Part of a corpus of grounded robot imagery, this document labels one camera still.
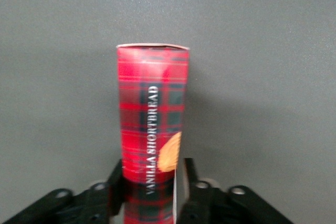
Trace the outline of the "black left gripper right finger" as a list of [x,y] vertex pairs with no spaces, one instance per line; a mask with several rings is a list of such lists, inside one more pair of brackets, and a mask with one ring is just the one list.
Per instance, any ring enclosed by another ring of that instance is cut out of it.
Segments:
[[250,188],[238,185],[222,191],[198,177],[194,160],[184,159],[188,197],[177,223],[292,224]]

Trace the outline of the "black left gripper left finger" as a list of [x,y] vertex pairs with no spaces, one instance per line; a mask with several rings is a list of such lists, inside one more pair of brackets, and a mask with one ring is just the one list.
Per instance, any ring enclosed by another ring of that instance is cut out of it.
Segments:
[[123,202],[124,178],[118,161],[107,180],[76,195],[66,188],[52,190],[5,223],[113,223]]

